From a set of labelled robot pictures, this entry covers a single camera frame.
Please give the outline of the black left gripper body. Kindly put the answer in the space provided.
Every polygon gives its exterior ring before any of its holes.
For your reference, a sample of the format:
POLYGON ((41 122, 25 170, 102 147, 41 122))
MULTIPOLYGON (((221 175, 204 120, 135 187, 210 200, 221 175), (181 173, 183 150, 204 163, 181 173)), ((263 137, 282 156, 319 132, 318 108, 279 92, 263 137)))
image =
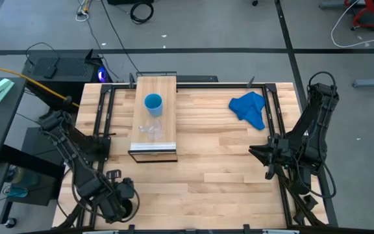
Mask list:
POLYGON ((136 195, 133 180, 124 177, 121 181, 121 170, 110 170, 103 178, 103 189, 99 203, 102 215, 107 223, 127 222, 134 212, 131 201, 136 195))

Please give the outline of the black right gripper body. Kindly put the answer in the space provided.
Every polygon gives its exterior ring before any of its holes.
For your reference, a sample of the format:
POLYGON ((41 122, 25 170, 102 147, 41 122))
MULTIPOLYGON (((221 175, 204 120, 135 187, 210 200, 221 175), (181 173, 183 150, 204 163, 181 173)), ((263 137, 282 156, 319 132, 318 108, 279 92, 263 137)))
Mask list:
POLYGON ((281 166, 287 169, 292 163, 291 151, 288 147, 288 139, 275 135, 270 139, 269 145, 272 147, 272 164, 268 166, 265 178, 270 180, 275 174, 275 167, 281 166))

